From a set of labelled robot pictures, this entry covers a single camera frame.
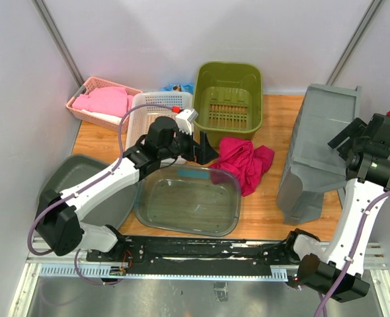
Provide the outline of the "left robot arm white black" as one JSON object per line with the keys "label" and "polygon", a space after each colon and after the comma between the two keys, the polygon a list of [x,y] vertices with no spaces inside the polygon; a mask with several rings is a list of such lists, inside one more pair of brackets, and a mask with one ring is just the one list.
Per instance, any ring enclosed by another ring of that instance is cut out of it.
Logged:
{"label": "left robot arm white black", "polygon": [[37,232],[49,246],[48,251],[57,256],[90,249],[102,252],[110,261],[120,260],[125,245],[119,241],[119,232],[110,225],[90,225],[83,219],[110,196],[160,169],[163,160],[178,157],[205,165],[217,159],[218,153],[206,132],[194,140],[188,119],[160,116],[147,134],[98,174],[60,193],[44,192],[31,231]]}

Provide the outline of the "large grey plastic bin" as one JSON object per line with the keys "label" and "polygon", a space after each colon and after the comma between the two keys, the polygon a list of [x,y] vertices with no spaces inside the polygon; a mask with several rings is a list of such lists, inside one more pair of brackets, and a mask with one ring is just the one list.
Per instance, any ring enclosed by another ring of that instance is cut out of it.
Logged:
{"label": "large grey plastic bin", "polygon": [[276,197],[285,224],[320,219],[325,193],[346,185],[345,162],[328,143],[359,116],[361,92],[361,87],[307,88]]}

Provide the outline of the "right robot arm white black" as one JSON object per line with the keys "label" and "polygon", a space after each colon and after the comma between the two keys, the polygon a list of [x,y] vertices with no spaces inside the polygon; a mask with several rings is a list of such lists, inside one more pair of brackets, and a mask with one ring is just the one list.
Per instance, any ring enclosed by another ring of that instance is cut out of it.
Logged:
{"label": "right robot arm white black", "polygon": [[292,286],[309,287],[324,296],[348,302],[367,295],[362,279],[364,254],[376,217],[390,196],[390,111],[374,114],[368,123],[354,119],[328,143],[346,163],[345,199],[332,240],[322,248],[304,230],[288,234],[284,259],[298,264]]}

